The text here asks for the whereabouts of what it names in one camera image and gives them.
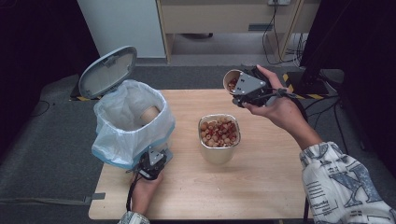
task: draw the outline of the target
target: power outlet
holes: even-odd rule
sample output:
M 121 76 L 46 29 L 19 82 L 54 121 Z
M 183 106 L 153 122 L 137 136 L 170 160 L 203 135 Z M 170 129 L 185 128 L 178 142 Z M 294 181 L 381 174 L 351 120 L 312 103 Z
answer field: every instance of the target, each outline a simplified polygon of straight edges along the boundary
M 288 6 L 290 5 L 290 0 L 268 0 L 268 5 L 274 6 L 275 3 L 278 6 Z

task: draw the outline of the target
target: patterned sleeve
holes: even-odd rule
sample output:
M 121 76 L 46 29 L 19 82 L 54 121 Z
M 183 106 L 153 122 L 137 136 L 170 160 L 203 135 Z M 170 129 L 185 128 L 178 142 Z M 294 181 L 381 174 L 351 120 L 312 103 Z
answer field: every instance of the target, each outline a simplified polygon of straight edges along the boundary
M 368 170 L 333 142 L 302 151 L 303 183 L 316 223 L 395 223 Z
M 126 212 L 119 221 L 119 224 L 149 224 L 149 220 L 138 213 Z

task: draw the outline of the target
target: small trash bin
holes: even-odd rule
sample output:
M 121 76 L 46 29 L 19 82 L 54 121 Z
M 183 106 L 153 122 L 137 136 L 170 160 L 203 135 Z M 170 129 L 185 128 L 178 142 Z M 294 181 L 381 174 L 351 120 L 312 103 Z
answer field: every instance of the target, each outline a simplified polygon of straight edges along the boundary
M 81 96 L 94 99 L 97 117 L 92 154 L 124 169 L 133 169 L 141 156 L 156 151 L 151 160 L 172 159 L 168 139 L 176 121 L 163 95 L 149 85 L 128 79 L 136 60 L 134 47 L 116 49 L 92 63 L 82 74 Z

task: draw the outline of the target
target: desk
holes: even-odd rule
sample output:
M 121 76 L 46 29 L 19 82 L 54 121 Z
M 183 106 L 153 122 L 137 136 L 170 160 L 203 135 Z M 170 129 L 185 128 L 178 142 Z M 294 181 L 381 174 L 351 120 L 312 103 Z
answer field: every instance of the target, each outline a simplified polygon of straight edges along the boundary
M 276 59 L 283 60 L 293 33 L 309 33 L 320 0 L 290 0 L 276 12 L 276 34 L 268 38 Z M 247 33 L 250 25 L 265 27 L 274 6 L 262 0 L 157 0 L 166 58 L 171 60 L 174 34 Z
M 170 142 L 174 158 L 148 210 L 149 219 L 303 218 L 300 149 L 288 133 L 263 117 L 233 105 L 226 90 L 162 91 L 176 117 Z M 227 113 L 237 120 L 241 142 L 223 165 L 199 152 L 198 121 Z M 105 164 L 93 200 L 92 219 L 120 219 L 125 213 L 130 174 Z

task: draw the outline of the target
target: open lid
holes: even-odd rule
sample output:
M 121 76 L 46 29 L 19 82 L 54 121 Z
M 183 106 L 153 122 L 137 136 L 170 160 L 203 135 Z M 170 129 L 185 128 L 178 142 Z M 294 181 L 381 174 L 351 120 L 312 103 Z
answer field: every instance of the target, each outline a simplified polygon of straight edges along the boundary
M 117 88 L 130 77 L 136 61 L 134 47 L 122 47 L 111 51 L 92 63 L 79 79 L 81 96 L 93 99 Z

